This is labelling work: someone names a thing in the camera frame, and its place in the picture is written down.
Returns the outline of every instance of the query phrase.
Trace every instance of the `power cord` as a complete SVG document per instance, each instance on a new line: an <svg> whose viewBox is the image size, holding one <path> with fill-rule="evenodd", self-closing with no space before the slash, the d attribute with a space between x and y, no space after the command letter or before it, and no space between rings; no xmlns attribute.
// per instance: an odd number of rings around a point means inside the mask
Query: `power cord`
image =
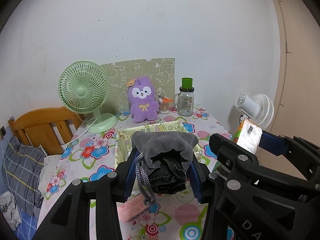
<svg viewBox="0 0 320 240"><path fill-rule="evenodd" d="M89 129L95 124L95 122L98 120L98 118L99 117L97 117L94 121L93 121L93 123L82 133L82 134L80 134L78 137L76 137L76 138L74 138L73 140L71 140L70 142L68 142L68 143L66 143L66 144L63 144L63 145L61 145L61 147L63 148L63 150L66 150L68 147L69 147L69 145L70 145L70 143L72 143L73 141L75 141L75 140L77 140L78 138L80 138L82 135L84 135L85 133L87 133L88 131L89 131Z"/></svg>
<svg viewBox="0 0 320 240"><path fill-rule="evenodd" d="M241 117L243 117L243 114L241 114L239 117L239 125L241 125Z"/></svg>

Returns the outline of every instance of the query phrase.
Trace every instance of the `fan base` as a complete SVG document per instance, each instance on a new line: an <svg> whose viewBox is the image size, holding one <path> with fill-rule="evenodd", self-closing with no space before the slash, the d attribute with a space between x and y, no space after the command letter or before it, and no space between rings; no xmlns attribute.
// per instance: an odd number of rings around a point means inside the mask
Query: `fan base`
<svg viewBox="0 0 320 240"><path fill-rule="evenodd" d="M90 133L99 133L99 132L105 132L107 130L110 130L112 127L116 125L118 122L118 118L116 118L113 114L105 113L101 114L102 121L98 122L97 124L94 124L90 127L90 125L93 123L95 119L92 120L92 122L87 123L87 129L89 128Z"/></svg>

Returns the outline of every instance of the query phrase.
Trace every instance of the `blue gripper pad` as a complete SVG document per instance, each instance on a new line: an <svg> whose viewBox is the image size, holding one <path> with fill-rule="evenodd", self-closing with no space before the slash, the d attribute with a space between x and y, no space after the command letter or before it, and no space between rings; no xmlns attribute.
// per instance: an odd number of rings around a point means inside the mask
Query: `blue gripper pad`
<svg viewBox="0 0 320 240"><path fill-rule="evenodd" d="M127 177L125 178L124 197L128 199L131 196L134 181L136 180L135 159L140 153L137 149L132 149L127 161L131 161Z"/></svg>
<svg viewBox="0 0 320 240"><path fill-rule="evenodd" d="M275 156L285 155L287 152L287 147L281 138L265 131L262 131L259 147Z"/></svg>
<svg viewBox="0 0 320 240"><path fill-rule="evenodd" d="M205 175L200 167L200 164L193 154L192 163L187 170L187 177L190 180L190 185L193 191L193 195L199 203L202 202L202 190L206 181Z"/></svg>

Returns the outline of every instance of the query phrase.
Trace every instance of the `table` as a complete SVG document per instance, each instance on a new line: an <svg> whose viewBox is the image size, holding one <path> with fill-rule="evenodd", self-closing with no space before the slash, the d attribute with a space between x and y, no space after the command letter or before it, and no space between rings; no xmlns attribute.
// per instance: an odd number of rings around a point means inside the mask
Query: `table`
<svg viewBox="0 0 320 240"><path fill-rule="evenodd" d="M219 133L231 138L228 131L206 110L195 106L191 117L182 117L177 109L171 107L168 114L159 114L155 121L134 123L130 113L116 114L118 123L107 132L92 134L85 133L72 142L62 154L57 170L52 176L41 207L38 227L53 204L74 179L84 182L100 179L110 171L114 171L115 141L119 129L149 125L161 122L179 120L190 133L199 139L202 148L201 162L212 170L217 162L217 156L210 151L209 137ZM81 125L74 138L85 131ZM138 192L132 192L131 198ZM123 239L125 240L198 240L201 237L207 204L199 204L194 198L190 183L187 181L186 190L175 195L157 194L157 202L149 209L126 223L120 223ZM90 239L96 239L95 234L95 200L90 204ZM234 232L228 228L228 240L233 239Z"/></svg>

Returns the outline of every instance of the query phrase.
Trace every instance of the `door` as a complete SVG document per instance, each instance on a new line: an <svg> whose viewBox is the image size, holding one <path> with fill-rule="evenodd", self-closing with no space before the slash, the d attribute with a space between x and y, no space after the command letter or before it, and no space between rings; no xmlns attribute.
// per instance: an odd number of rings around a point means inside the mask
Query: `door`
<svg viewBox="0 0 320 240"><path fill-rule="evenodd" d="M301 0L277 0L286 37L286 67L280 106L271 133L320 145L320 28ZM299 178L283 156L262 151L263 166Z"/></svg>

